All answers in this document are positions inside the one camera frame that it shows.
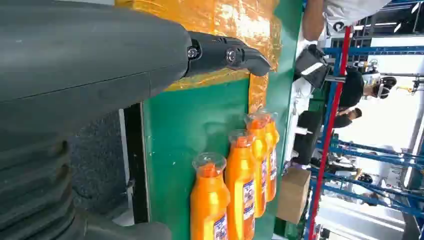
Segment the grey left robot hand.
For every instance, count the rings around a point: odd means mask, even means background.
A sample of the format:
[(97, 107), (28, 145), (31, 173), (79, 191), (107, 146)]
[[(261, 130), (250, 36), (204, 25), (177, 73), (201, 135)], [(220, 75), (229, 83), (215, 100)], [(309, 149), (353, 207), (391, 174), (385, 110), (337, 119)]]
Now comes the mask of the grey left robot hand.
[(257, 49), (148, 12), (58, 0), (0, 3), (0, 237), (169, 240), (162, 223), (120, 226), (78, 210), (67, 138), (184, 77), (270, 71)]

